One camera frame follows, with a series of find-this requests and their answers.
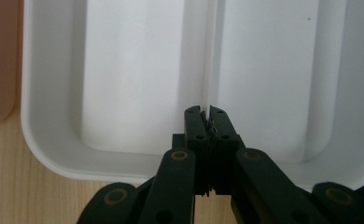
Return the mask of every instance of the white plastic container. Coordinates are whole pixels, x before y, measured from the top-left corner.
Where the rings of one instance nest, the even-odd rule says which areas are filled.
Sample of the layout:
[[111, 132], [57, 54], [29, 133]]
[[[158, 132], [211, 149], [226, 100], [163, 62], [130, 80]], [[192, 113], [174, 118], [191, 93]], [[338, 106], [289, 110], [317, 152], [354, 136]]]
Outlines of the white plastic container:
[[142, 183], [214, 105], [298, 186], [364, 185], [364, 1], [26, 0], [22, 82], [60, 175]]

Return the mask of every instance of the orange object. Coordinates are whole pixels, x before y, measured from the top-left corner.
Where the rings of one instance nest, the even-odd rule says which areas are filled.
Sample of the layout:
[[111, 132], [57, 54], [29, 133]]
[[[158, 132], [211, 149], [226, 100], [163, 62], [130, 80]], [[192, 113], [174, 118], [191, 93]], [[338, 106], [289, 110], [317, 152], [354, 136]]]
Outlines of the orange object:
[[21, 1], [0, 0], [0, 120], [16, 100], [16, 77], [20, 72]]

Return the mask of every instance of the white tray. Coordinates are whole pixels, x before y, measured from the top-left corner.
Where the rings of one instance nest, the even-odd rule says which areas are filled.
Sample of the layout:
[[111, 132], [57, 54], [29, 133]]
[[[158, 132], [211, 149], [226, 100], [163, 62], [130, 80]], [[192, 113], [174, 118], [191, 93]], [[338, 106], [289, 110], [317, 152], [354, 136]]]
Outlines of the white tray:
[[142, 183], [214, 105], [298, 186], [364, 185], [363, 1], [26, 0], [22, 79], [60, 175]]

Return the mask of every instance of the wooden surface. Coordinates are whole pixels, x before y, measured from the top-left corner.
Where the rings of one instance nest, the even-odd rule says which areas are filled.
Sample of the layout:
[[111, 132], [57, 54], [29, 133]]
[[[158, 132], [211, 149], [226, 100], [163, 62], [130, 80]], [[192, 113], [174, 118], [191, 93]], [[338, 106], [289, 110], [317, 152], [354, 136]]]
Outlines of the wooden surface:
[[[56, 175], [33, 156], [21, 132], [20, 100], [12, 114], [0, 121], [0, 223], [76, 223], [104, 185]], [[195, 220], [235, 223], [230, 197], [196, 197]]]

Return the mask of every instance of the wooden table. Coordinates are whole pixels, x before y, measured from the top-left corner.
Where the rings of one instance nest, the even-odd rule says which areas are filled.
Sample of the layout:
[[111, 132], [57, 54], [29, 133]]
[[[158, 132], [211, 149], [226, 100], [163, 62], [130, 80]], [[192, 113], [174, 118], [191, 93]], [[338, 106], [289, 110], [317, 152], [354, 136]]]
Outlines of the wooden table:
[[[0, 121], [0, 223], [76, 223], [106, 184], [65, 178], [43, 166], [25, 144], [19, 99]], [[195, 223], [235, 223], [230, 197], [196, 197]]]

